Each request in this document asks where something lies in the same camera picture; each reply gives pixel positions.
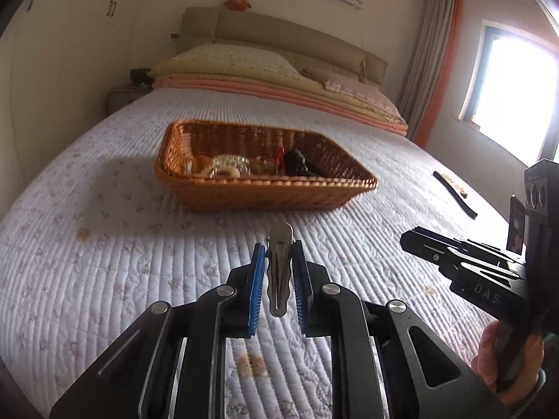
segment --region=metal hair clip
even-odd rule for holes
[[[268,238],[268,298],[270,313],[283,317],[287,312],[289,280],[291,278],[291,245],[293,228],[286,222],[277,222],[270,229]]]

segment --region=floral pillow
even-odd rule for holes
[[[209,60],[227,65],[244,66],[275,72],[292,78],[301,75],[285,58],[276,52],[255,49],[254,47],[233,46],[230,44],[205,44],[175,56],[175,60]]]
[[[354,97],[362,102],[380,108],[391,115],[400,116],[398,109],[392,101],[374,86],[365,85],[365,83],[361,83],[355,79],[313,67],[306,67],[303,70],[303,75],[322,83],[324,88],[328,91]]]

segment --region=nightstand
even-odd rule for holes
[[[136,99],[146,96],[151,91],[150,86],[125,86],[112,89],[107,96],[107,116],[131,104]]]

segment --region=gray curtain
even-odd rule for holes
[[[433,96],[452,27],[455,0],[426,0],[423,25],[398,110],[413,140]]]

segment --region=white quilted bedspread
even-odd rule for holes
[[[159,185],[154,160],[167,124],[211,119],[322,132],[379,178],[331,212],[186,211]],[[469,361],[485,313],[448,290],[434,265],[404,253],[421,225],[504,246],[505,221],[474,191],[468,218],[432,176],[446,169],[401,136],[318,110],[251,96],[162,89],[66,149],[0,226],[0,356],[44,414],[154,301],[195,301],[249,262],[270,224],[289,222],[306,256],[362,299],[400,298]],[[227,344],[226,415],[331,417],[326,338],[301,337],[294,295],[282,319],[263,295],[251,340]]]

